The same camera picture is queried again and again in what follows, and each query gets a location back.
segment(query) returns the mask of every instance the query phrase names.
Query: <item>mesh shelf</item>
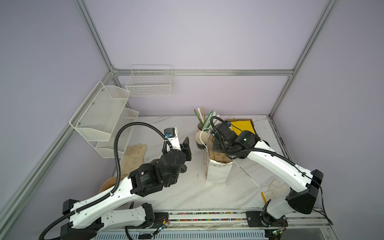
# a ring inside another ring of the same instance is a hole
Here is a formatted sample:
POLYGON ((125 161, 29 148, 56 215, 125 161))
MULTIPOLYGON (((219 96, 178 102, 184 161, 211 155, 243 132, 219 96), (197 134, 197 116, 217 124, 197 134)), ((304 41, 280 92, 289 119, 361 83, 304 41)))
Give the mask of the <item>mesh shelf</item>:
MULTIPOLYGON (((139 115, 139 112, 137 111, 131 110, 129 108, 123 109, 121 116, 119 117, 118 122, 116 123, 115 129, 112 132, 112 137, 109 139, 109 141, 98 142, 95 146, 96 151, 100 153, 100 155, 103 158, 114 158, 113 144, 114 144, 117 132, 125 124, 136 121, 138 115, 139 115)), ((122 157, 125 153, 125 150, 127 149, 129 139, 131 138, 131 135, 132 135, 133 127, 134 126, 131 126, 125 129, 119 137, 119 143, 118 143, 119 157, 122 157)))
POLYGON ((125 86, 131 92, 131 97, 172 95, 172 65, 131 65, 131 71, 125 86))
POLYGON ((129 97, 125 89, 100 84, 101 89, 80 119, 76 121, 73 116, 70 120, 70 125, 87 141, 109 141, 129 97))

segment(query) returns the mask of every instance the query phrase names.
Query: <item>yellow paper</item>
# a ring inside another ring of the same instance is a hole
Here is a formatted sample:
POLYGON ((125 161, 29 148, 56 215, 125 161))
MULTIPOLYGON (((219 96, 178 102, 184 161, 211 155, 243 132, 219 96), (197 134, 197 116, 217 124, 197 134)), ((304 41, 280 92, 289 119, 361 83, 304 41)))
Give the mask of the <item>yellow paper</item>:
MULTIPOLYGON (((236 121, 236 122, 231 122, 231 124, 241 129, 241 131, 248 130, 251 133, 255 133, 255 131, 253 130, 251 121, 236 121)), ((232 131, 234 131, 237 135, 239 135, 241 133, 240 130, 233 126, 232 126, 232 131)))

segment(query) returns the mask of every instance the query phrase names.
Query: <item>white wall panel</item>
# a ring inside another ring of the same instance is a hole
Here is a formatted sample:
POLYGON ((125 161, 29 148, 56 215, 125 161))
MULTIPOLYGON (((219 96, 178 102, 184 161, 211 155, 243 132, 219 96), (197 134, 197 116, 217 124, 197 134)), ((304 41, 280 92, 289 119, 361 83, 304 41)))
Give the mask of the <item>white wall panel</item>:
MULTIPOLYGON (((195 108, 223 114, 268 114, 286 76, 175 76, 171 97, 129 98, 140 115, 192 115, 195 108)), ((120 76, 122 86, 128 76, 120 76)))
MULTIPOLYGON (((72 0, 1 1, 0 211, 106 70, 72 0)), ((12 229, 10 235, 18 237, 8 239, 32 235, 31 239, 36 239, 46 223, 60 216, 64 195, 70 198, 70 193, 80 189, 90 193, 87 191, 97 189, 111 173, 113 161, 106 162, 85 140, 76 139, 70 140, 58 160, 57 164, 66 167, 53 167, 54 174, 28 206, 32 212, 23 213, 12 229), (79 165, 84 165, 80 167, 83 171, 77 172, 79 165), (84 170, 85 165, 91 174, 84 170), (36 228, 26 231, 27 225, 36 228)))
POLYGON ((87 0, 117 68, 291 69, 326 0, 87 0))
POLYGON ((384 216, 383 12, 340 0, 274 117, 293 160, 324 173, 339 240, 366 239, 384 216))

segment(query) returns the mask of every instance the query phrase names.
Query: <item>table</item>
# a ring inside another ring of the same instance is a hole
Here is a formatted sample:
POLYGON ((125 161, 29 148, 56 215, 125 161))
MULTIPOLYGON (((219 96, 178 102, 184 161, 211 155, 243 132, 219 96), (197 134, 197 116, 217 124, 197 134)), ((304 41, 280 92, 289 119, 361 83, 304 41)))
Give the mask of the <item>table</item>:
MULTIPOLYGON (((262 140, 266 140, 275 151, 282 154, 267 116, 241 115, 221 116, 221 118, 252 119, 259 137, 262 140)), ((177 127, 180 142, 189 137, 192 161, 185 163, 187 171, 180 173, 176 184, 136 200, 135 206, 147 202, 152 204, 154 210, 246 209, 263 207, 264 201, 261 191, 267 191, 268 186, 274 179, 279 179, 280 184, 284 184, 275 174, 249 159, 236 159, 235 162, 261 187, 257 187, 249 176, 236 164, 233 165, 225 184, 206 183, 205 150, 199 150, 195 143, 198 123, 195 116, 139 116, 137 121, 149 123, 160 131, 168 127, 177 127)), ((149 163, 153 159, 160 158, 162 155, 163 139, 152 129, 135 126, 129 145, 138 143, 148 145, 144 156, 144 163, 149 163)))

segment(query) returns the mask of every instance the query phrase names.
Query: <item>beige work glove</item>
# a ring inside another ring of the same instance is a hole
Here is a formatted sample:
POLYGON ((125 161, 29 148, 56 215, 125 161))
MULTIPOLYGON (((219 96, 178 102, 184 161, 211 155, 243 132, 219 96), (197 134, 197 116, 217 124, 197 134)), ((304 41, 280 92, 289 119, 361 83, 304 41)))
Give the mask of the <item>beige work glove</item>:
POLYGON ((272 181, 271 185, 268 187, 268 191, 263 192, 265 196, 265 200, 269 199, 277 199, 281 197, 283 194, 285 194, 289 189, 289 185, 284 183, 283 185, 280 185, 280 181, 278 179, 275 179, 272 181))
POLYGON ((128 146, 121 164, 121 177, 128 176, 132 171, 138 169, 144 162, 147 145, 128 146))

